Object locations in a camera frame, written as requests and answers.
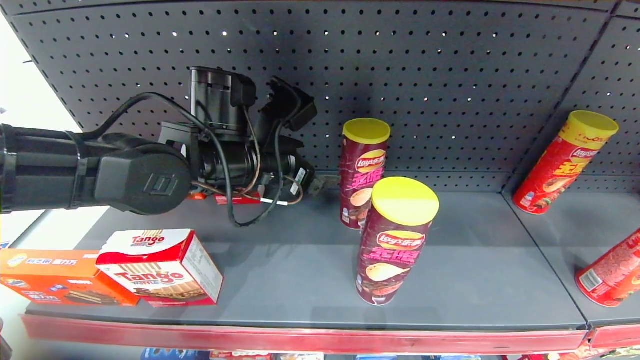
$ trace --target yellow lid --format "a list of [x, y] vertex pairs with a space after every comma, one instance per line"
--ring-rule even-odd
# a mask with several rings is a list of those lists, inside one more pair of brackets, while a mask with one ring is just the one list
[[568, 122], [597, 134], [599, 137], [610, 137], [618, 132], [618, 123], [605, 115], [593, 113], [591, 111], [572, 111], [569, 114]]
[[391, 128], [382, 120], [361, 118], [347, 121], [342, 134], [355, 142], [374, 145], [387, 141]]
[[425, 184], [406, 177], [388, 177], [373, 186], [371, 203], [396, 224], [420, 226], [433, 220], [440, 209], [438, 196]]

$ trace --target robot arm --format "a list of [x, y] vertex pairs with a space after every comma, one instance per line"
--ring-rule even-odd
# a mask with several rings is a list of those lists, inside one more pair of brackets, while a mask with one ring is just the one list
[[[273, 186], [276, 198], [284, 178], [295, 177], [306, 190], [314, 168], [297, 149], [303, 144], [280, 136], [300, 130], [317, 115], [314, 100], [278, 78], [270, 82], [272, 99], [252, 126], [248, 108], [255, 103], [251, 79], [221, 69], [191, 68], [191, 112], [155, 93], [132, 97], [98, 129], [89, 133], [23, 129], [3, 124], [3, 213], [29, 209], [75, 209], [109, 205], [141, 215], [165, 213], [191, 192], [223, 192], [230, 220], [237, 226], [234, 188], [257, 183]], [[159, 143], [106, 131], [140, 101], [158, 99], [188, 123], [163, 123]]]

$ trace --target shelf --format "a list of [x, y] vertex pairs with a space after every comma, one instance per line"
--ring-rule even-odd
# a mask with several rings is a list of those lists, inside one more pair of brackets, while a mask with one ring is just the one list
[[[618, 307], [600, 306], [580, 292], [574, 279], [577, 268], [591, 264], [640, 226], [640, 197], [634, 193], [566, 193], [545, 215], [515, 211], [588, 323], [594, 327], [625, 325], [598, 332], [604, 336], [619, 329], [626, 333], [618, 340], [640, 343], [640, 326], [627, 326], [640, 325], [639, 296]], [[632, 340], [629, 332], [633, 329]]]
[[[28, 314], [143, 325], [484, 334], [564, 330], [575, 335], [571, 341], [577, 347], [584, 333], [571, 331], [584, 327], [584, 319], [501, 195], [439, 194], [442, 208], [422, 257], [385, 307], [370, 306], [356, 294], [360, 234], [340, 224], [337, 196], [327, 196], [278, 208], [247, 229], [233, 228], [225, 209], [211, 201], [187, 201], [156, 217], [110, 209], [79, 249], [99, 249], [116, 230], [192, 227], [224, 273], [219, 305], [32, 304]], [[240, 219], [258, 211], [237, 207]], [[566, 350], [573, 343], [555, 346]]]

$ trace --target pegboard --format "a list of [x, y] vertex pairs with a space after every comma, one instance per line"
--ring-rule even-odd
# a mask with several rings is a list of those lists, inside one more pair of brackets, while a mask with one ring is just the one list
[[580, 175], [569, 188], [571, 192], [638, 193], [640, 177]]
[[623, 1], [616, 11], [616, 16], [640, 18], [640, 3], [636, 1]]
[[[100, 6], [122, 3], [145, 3], [155, 0], [31, 0], [31, 1], [3, 1], [4, 11], [8, 15], [18, 15], [33, 12], [49, 12], [69, 8], [81, 8], [87, 6]], [[585, 8], [608, 11], [615, 1], [610, 0], [489, 0], [529, 4], [544, 4], [549, 6], [567, 6], [571, 8]]]
[[[139, 92], [188, 107], [188, 66], [223, 67], [256, 82], [255, 119], [272, 75], [316, 98], [319, 115], [292, 136], [319, 170], [337, 169], [345, 121], [377, 117], [392, 126], [388, 170], [508, 175], [606, 17], [502, 2], [269, 1], [114, 4], [10, 21], [85, 131]], [[143, 102], [113, 130], [157, 140], [162, 121], [182, 119]], [[506, 178], [492, 175], [490, 191]]]
[[614, 119], [620, 130], [585, 169], [585, 175], [640, 177], [640, 20], [613, 18], [559, 107]]

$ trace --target potato chip can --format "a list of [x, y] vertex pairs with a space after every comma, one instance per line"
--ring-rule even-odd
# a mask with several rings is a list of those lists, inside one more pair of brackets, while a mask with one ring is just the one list
[[640, 229], [579, 271], [575, 280], [591, 301], [606, 307], [640, 290]]
[[615, 121], [604, 115], [571, 112], [556, 139], [514, 194], [513, 203], [530, 214], [547, 212], [618, 128]]
[[371, 207], [373, 185], [382, 179], [389, 125], [378, 119], [353, 119], [344, 124], [340, 157], [340, 221], [361, 229]]
[[425, 184], [388, 177], [373, 186], [360, 252], [356, 291], [372, 305], [388, 304], [418, 260], [440, 208]]

